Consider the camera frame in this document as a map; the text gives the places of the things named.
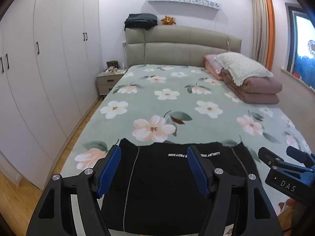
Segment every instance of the nightstand drawer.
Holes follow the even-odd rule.
[[[100,95],[107,95],[114,88],[115,85],[100,85],[99,91]]]
[[[97,77],[99,85],[115,85],[123,75],[108,75],[103,77]]]

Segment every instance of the silver bolt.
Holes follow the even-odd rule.
[[[223,169],[220,169],[220,168],[215,169],[215,174],[219,174],[219,175],[223,174]]]
[[[54,181],[57,181],[59,178],[60,178],[60,175],[59,175],[59,174],[53,175],[53,180],[54,180]]]
[[[248,178],[249,178],[250,180],[255,180],[255,179],[256,179],[256,176],[255,176],[254,174],[249,174],[249,175],[248,175]]]
[[[92,174],[93,173],[93,169],[86,169],[85,171],[84,171],[84,174],[86,174],[86,175],[90,175],[90,174]]]

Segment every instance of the green floral bedspread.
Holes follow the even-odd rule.
[[[221,142],[234,146],[243,141],[262,181],[269,168],[258,159],[259,148],[266,147],[295,164],[286,155],[287,146],[311,153],[278,106],[245,104],[223,82],[190,66],[131,67],[86,125],[62,176],[93,167],[123,138],[136,145]],[[287,197],[265,183],[263,186],[277,210]]]

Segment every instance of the window sill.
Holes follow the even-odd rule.
[[[293,74],[291,74],[290,72],[288,72],[287,70],[285,70],[283,68],[281,68],[281,71],[284,72],[285,74],[291,76],[292,78],[294,78],[296,81],[301,83],[305,88],[307,88],[309,91],[311,91],[313,94],[315,94],[315,90],[312,87],[308,86],[305,82],[303,82],[299,78],[296,78]]]

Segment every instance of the headboard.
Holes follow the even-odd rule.
[[[128,67],[141,64],[204,67],[204,55],[241,52],[242,40],[220,32],[185,26],[126,29]]]

